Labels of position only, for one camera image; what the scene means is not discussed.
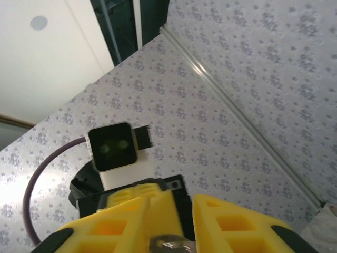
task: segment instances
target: floral wallpaper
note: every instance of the floral wallpaper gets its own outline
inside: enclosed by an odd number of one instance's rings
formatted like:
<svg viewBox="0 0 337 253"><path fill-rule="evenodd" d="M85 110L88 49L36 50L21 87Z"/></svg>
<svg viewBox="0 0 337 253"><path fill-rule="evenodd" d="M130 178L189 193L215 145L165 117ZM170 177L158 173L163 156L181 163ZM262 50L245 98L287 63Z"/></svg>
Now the floral wallpaper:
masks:
<svg viewBox="0 0 337 253"><path fill-rule="evenodd" d="M336 1L171 0L168 26L336 202Z"/></svg>
<svg viewBox="0 0 337 253"><path fill-rule="evenodd" d="M191 196L211 194L282 219L296 231L315 214L160 35L0 152L0 253L33 249L21 203L36 167L91 128L121 121L151 125L154 147L148 154L155 176L181 173ZM68 188L89 159L81 144L58 157L39 178L31 214L42 239L78 218Z"/></svg>

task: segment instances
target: wooden trim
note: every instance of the wooden trim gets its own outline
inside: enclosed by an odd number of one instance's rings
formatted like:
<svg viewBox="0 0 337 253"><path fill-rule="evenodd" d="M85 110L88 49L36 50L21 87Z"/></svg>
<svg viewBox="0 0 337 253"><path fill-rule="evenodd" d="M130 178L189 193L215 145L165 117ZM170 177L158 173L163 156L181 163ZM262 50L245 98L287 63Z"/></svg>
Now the wooden trim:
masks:
<svg viewBox="0 0 337 253"><path fill-rule="evenodd" d="M23 120L18 120L9 116L0 114L0 123L14 125L19 128L31 129L35 126L33 123L29 123Z"/></svg>

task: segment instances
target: white wall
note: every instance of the white wall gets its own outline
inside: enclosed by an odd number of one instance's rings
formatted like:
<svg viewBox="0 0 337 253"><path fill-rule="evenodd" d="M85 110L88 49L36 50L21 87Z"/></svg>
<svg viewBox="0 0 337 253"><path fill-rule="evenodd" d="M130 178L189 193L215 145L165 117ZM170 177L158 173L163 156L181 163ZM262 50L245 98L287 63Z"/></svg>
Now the white wall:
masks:
<svg viewBox="0 0 337 253"><path fill-rule="evenodd" d="M1 114L38 123L112 68L89 0L0 2Z"/></svg>
<svg viewBox="0 0 337 253"><path fill-rule="evenodd" d="M27 131L28 129L25 128L0 123L0 150L3 150Z"/></svg>

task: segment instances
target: yellow 3d-printed part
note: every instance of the yellow 3d-printed part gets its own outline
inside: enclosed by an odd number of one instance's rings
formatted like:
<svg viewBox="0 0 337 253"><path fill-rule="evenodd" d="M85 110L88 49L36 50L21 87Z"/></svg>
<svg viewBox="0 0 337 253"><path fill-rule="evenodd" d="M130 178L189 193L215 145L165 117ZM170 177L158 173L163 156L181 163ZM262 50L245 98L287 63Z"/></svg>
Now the yellow 3d-printed part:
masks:
<svg viewBox="0 0 337 253"><path fill-rule="evenodd" d="M59 228L74 233L56 253L148 253L150 200L138 197Z"/></svg>
<svg viewBox="0 0 337 253"><path fill-rule="evenodd" d="M293 252L271 228L287 224L211 196L194 195L193 223L198 253Z"/></svg>
<svg viewBox="0 0 337 253"><path fill-rule="evenodd" d="M151 204L149 207L149 215L151 219L149 220L149 223L151 237L165 234L183 236L172 191L162 191L156 183L141 184L109 195L107 197L105 209L119 205L120 203L124 203L136 197L150 198Z"/></svg>

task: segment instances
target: small black camera module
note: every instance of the small black camera module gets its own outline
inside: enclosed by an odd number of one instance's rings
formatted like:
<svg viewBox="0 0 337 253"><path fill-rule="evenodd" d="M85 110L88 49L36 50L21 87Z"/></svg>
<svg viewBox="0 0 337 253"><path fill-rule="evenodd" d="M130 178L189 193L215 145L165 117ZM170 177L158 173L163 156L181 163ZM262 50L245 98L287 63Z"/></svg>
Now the small black camera module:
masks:
<svg viewBox="0 0 337 253"><path fill-rule="evenodd" d="M137 161L137 140L127 122L92 129L88 139L93 166L99 172L130 165Z"/></svg>

